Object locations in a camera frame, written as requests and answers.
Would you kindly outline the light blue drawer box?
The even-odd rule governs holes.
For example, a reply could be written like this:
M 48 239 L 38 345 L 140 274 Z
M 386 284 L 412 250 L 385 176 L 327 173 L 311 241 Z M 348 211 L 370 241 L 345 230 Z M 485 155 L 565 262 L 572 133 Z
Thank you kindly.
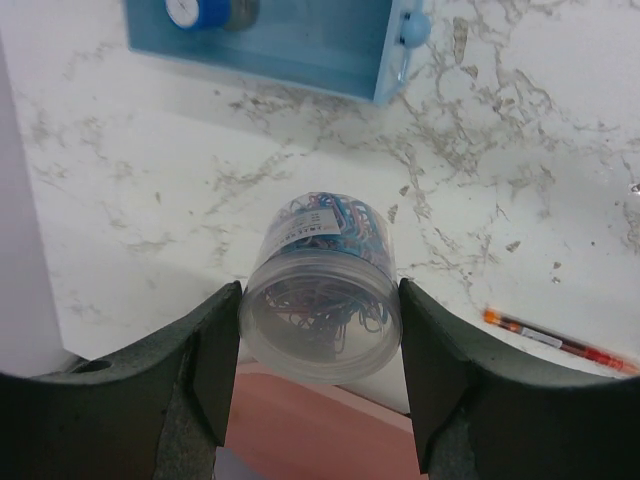
M 186 31 L 164 1 L 126 1 L 132 50 L 383 105 L 431 33 L 421 1 L 259 1 L 241 31 Z

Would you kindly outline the clear small measuring cup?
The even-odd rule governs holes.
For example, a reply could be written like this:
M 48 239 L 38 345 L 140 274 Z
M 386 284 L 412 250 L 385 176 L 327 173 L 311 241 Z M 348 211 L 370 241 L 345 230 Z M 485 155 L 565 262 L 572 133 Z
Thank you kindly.
M 348 384 L 384 368 L 402 337 L 386 220 L 343 194 L 285 204 L 248 280 L 239 331 L 258 362 L 298 382 Z

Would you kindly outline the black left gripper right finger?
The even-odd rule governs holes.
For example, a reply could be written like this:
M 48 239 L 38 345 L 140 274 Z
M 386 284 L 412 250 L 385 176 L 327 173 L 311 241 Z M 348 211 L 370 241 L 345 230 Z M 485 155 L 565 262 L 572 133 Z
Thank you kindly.
M 402 357 L 431 479 L 635 479 L 639 382 L 572 370 L 472 326 L 409 280 Z

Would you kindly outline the red pen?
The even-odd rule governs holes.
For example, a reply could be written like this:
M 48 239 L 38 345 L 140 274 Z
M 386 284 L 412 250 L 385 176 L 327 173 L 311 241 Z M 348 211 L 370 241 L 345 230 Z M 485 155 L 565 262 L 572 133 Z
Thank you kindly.
M 603 367 L 629 375 L 638 375 L 639 366 L 621 355 L 588 345 L 558 333 L 533 326 L 515 317 L 491 308 L 483 312 L 485 323 L 510 331 L 514 334 L 548 345 L 557 350 L 591 361 Z

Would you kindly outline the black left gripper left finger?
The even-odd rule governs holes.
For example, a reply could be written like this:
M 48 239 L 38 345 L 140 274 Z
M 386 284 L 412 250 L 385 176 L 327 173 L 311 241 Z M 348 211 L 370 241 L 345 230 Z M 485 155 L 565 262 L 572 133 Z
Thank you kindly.
M 239 351 L 239 283 L 105 357 L 1 378 L 5 479 L 210 479 Z

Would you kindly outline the blue glue stick grey cap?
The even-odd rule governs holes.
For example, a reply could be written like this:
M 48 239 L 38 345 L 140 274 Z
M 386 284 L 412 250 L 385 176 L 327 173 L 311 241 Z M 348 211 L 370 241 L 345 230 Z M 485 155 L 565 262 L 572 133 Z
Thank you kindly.
M 186 31 L 245 30 L 260 11 L 257 0 L 165 0 L 164 6 L 172 23 Z

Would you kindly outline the pink tiered shelf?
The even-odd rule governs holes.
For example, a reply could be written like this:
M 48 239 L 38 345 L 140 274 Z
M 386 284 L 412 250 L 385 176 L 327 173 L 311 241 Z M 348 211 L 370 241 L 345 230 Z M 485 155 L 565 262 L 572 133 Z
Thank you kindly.
M 420 479 L 409 418 L 330 385 L 238 367 L 225 446 L 266 479 Z

